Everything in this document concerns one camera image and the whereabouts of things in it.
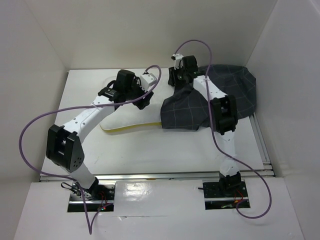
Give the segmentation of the white pillow with yellow edge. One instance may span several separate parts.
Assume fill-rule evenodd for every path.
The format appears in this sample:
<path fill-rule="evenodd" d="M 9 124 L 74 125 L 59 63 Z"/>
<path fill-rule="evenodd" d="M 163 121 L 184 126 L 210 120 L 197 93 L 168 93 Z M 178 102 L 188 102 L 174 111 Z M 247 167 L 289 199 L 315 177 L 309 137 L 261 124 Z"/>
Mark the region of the white pillow with yellow edge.
<path fill-rule="evenodd" d="M 113 134 L 140 127 L 159 127 L 162 104 L 174 93 L 174 88 L 168 84 L 168 80 L 169 74 L 163 73 L 147 107 L 140 110 L 133 104 L 121 106 L 100 122 L 100 128 Z"/>

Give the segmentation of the dark grey checked pillowcase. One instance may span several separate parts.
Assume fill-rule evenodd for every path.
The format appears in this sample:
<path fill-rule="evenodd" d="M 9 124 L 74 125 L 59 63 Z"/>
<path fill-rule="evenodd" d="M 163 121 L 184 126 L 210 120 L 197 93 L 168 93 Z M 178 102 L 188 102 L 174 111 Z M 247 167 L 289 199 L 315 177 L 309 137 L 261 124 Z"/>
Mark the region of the dark grey checked pillowcase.
<path fill-rule="evenodd" d="M 239 120 L 255 112 L 257 80 L 246 67 L 213 64 L 208 77 L 221 91 L 235 97 Z M 190 84 L 176 86 L 173 95 L 162 103 L 160 119 L 163 129 L 207 128 L 210 126 L 207 100 Z"/>

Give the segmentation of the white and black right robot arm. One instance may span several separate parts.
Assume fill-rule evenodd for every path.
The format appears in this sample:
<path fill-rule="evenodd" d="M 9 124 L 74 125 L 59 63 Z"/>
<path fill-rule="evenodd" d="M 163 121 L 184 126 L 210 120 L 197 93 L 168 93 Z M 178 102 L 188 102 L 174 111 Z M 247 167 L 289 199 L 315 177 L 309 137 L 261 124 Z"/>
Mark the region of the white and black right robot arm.
<path fill-rule="evenodd" d="M 241 185 L 240 169 L 234 160 L 236 157 L 234 137 L 238 124 L 236 98 L 221 91 L 210 80 L 208 73 L 199 71 L 195 56 L 175 53 L 171 59 L 174 61 L 174 66 L 169 68 L 168 83 L 172 86 L 191 84 L 207 99 L 211 111 L 209 120 L 214 142 L 223 155 L 216 190 L 223 196 L 232 196 Z"/>

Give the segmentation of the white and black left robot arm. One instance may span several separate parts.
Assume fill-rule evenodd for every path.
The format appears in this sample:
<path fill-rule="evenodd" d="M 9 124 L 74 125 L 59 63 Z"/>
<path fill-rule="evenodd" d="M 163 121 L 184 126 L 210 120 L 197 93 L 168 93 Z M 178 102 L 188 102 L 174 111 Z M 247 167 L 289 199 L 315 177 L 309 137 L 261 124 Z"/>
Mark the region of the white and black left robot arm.
<path fill-rule="evenodd" d="M 52 125 L 48 130 L 46 157 L 64 169 L 81 186 L 81 194 L 88 200 L 101 199 L 108 189 L 84 163 L 82 144 L 88 134 L 107 116 L 113 114 L 122 103 L 131 103 L 142 110 L 153 96 L 150 87 L 159 79 L 152 73 L 136 76 L 134 72 L 121 69 L 116 79 L 102 88 L 89 108 L 83 110 L 62 126 Z"/>

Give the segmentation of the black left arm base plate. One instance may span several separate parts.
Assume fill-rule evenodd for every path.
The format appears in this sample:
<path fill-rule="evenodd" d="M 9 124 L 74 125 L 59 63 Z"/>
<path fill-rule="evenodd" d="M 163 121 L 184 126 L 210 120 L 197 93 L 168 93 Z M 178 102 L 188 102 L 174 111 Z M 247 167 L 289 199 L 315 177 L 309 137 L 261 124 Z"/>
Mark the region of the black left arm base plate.
<path fill-rule="evenodd" d="M 67 212 L 84 213 L 85 207 L 79 187 L 75 183 L 69 184 L 67 182 L 62 182 L 60 186 L 70 191 Z M 105 185 L 104 187 L 105 189 L 97 193 L 96 196 L 92 196 L 85 190 L 83 191 L 88 212 L 114 211 L 115 184 Z"/>

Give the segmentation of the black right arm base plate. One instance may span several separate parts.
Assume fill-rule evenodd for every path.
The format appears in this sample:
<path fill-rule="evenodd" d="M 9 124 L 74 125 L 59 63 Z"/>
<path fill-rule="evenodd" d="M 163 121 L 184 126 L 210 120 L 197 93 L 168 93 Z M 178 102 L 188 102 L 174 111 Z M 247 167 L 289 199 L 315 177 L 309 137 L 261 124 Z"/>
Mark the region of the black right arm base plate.
<path fill-rule="evenodd" d="M 251 207 L 247 186 L 244 181 L 232 189 L 223 190 L 219 182 L 203 182 L 198 190 L 204 196 L 206 210 L 228 210 L 235 209 L 239 203 L 239 209 Z"/>

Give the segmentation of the aluminium frame rail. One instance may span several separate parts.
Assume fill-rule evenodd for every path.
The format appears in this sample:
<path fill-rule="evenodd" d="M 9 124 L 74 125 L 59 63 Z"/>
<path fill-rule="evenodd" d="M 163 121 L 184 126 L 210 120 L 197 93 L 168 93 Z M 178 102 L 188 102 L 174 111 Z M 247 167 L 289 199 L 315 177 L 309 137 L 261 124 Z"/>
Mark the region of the aluminium frame rail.
<path fill-rule="evenodd" d="M 234 140 L 243 177 L 275 175 L 255 115 L 239 121 Z M 85 165 L 104 181 L 216 178 L 224 158 L 207 128 L 147 126 L 108 133 L 97 127 L 83 148 Z"/>

